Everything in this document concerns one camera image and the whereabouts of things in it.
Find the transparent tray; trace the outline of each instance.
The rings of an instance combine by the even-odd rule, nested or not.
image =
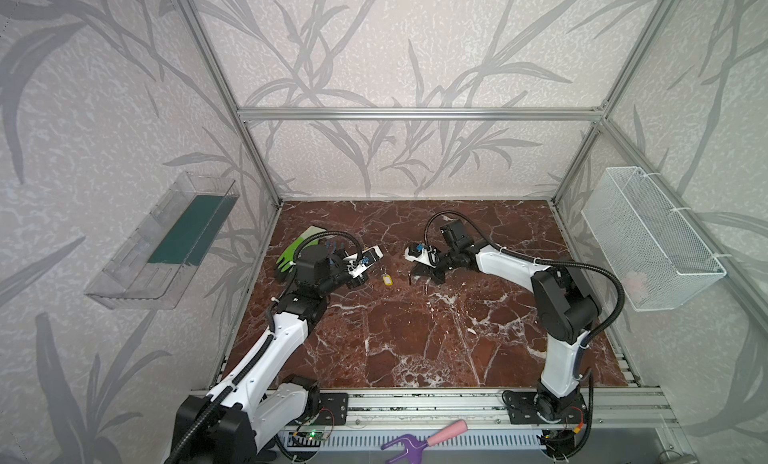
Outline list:
[[[85,290],[110,309],[173,309],[240,197],[234,179],[182,172]]]
[[[581,211],[637,311],[674,309],[726,274],[641,168],[607,168]]]

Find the white wire mesh basket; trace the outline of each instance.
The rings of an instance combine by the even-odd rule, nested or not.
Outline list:
[[[726,274],[641,168],[607,168],[581,214],[637,311],[674,309]]]

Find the floral wallpaper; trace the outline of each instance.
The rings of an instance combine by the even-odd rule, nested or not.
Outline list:
[[[768,0],[682,0],[611,116],[763,290],[766,14]],[[628,163],[600,137],[558,207],[580,256],[597,264],[607,262],[581,209],[617,165]],[[662,386],[702,463],[765,460],[768,337],[724,283],[673,311],[625,308],[615,326],[634,371]]]
[[[240,107],[600,106],[656,1],[194,0]],[[550,197],[586,127],[250,123],[312,199]]]
[[[170,0],[0,0],[0,462],[157,462],[274,207]],[[172,311],[84,296],[181,170],[241,193]]]

